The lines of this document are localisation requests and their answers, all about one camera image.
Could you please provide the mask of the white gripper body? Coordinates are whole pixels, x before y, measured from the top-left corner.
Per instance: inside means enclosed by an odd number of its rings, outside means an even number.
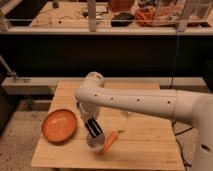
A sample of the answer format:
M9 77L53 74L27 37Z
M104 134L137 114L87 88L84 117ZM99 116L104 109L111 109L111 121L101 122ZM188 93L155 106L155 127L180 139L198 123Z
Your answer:
M100 108L91 103L79 103L79 111L81 118L86 123L90 118L97 119L100 113Z

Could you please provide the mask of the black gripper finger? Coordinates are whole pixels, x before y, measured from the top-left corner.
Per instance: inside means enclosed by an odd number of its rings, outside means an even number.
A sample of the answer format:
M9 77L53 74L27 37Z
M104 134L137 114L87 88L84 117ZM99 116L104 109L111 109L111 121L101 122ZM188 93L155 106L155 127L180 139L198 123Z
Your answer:
M94 118L90 119L90 127L92 128L92 131L95 136L99 136L102 133L100 125Z
M97 132L95 126L92 125L92 124L90 124L90 123L85 123L85 127L86 127L86 129L88 130L89 134L90 134L93 138L95 138L95 137L96 137L96 132Z

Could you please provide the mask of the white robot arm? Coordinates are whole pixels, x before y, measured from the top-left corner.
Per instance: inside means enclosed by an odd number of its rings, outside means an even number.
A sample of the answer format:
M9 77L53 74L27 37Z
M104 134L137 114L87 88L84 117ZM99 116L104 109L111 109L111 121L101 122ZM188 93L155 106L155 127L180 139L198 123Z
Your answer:
M213 171L213 94L174 89L109 89L104 77L90 72L75 91L82 121L94 139L103 135L96 119L101 107L143 113L198 129L191 171Z

